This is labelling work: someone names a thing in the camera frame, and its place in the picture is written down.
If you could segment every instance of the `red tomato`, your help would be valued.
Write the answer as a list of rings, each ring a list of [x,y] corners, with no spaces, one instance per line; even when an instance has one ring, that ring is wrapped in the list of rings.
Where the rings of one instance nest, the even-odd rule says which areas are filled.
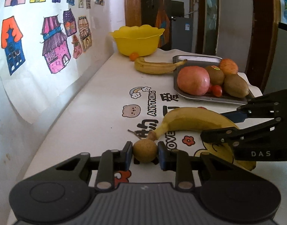
[[[137,52],[133,52],[131,53],[131,55],[129,56],[131,61],[135,61],[137,58],[139,58],[139,54]]]
[[[212,94],[216,97],[221,97],[223,94],[223,90],[220,85],[218,86],[212,86]]]
[[[207,93],[210,93],[210,92],[212,92],[212,84],[211,83],[210,83],[209,88],[207,90]]]

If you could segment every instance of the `purple roof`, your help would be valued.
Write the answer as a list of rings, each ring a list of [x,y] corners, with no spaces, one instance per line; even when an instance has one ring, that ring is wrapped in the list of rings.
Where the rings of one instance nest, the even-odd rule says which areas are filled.
[[[75,20],[71,9],[64,11],[64,23],[66,21],[73,22]]]
[[[42,34],[46,34],[59,26],[60,26],[60,23],[58,21],[57,16],[44,18]],[[48,38],[47,40],[45,40],[44,47],[43,47],[43,56],[47,54],[48,52],[54,50],[56,47],[61,46],[66,39],[67,39],[67,36],[65,35],[65,33],[61,31],[61,32],[56,33],[52,37]]]

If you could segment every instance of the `small orange fruit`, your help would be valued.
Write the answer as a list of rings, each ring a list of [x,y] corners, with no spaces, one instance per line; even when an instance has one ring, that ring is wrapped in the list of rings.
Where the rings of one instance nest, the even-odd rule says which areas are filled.
[[[222,59],[218,67],[223,71],[225,75],[238,73],[237,64],[228,58]]]
[[[132,62],[134,62],[137,58],[139,58],[139,54],[137,52],[133,52],[133,53],[131,53],[129,58]]]

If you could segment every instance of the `apple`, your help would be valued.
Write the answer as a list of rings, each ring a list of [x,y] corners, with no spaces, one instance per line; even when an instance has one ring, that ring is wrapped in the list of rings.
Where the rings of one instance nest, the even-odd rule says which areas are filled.
[[[210,77],[205,68],[199,66],[183,67],[177,77],[180,90],[190,95],[202,96],[208,91]]]

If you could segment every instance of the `red flower print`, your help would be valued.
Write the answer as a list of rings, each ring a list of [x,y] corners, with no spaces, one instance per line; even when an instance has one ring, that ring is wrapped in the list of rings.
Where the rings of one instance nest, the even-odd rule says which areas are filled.
[[[117,186],[119,183],[129,183],[129,177],[131,177],[131,171],[117,171],[114,174],[114,185]]]
[[[182,140],[183,144],[186,144],[188,146],[194,145],[196,142],[194,141],[194,138],[192,136],[184,136],[184,139]]]

